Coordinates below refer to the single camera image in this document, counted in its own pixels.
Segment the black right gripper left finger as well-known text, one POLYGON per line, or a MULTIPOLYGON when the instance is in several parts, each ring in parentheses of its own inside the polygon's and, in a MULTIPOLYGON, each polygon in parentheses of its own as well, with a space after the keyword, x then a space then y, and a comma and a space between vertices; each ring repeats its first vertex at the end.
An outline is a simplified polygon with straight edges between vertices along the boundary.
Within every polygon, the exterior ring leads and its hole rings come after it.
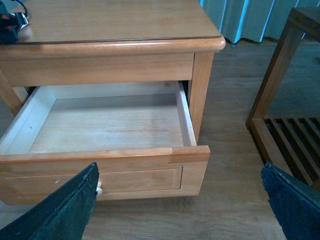
POLYGON ((58 190, 1 229, 2 240, 80 240, 97 201, 99 171, 91 163, 58 190))

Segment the black gripper red marks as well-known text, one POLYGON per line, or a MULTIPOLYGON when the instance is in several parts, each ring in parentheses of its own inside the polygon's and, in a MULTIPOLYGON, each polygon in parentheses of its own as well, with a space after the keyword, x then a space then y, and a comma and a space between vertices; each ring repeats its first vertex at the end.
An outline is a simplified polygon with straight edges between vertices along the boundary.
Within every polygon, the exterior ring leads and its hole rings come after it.
POLYGON ((14 44, 19 41, 18 33, 23 26, 21 12, 8 13, 6 9, 0 10, 0 44, 14 44))

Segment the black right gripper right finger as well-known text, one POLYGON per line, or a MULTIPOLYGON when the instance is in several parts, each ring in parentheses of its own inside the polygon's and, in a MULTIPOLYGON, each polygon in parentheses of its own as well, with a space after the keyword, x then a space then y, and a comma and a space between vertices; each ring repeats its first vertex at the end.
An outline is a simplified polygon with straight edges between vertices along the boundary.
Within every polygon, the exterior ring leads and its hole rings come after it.
POLYGON ((270 207, 288 240, 320 238, 320 192, 270 162, 261 170, 270 207))

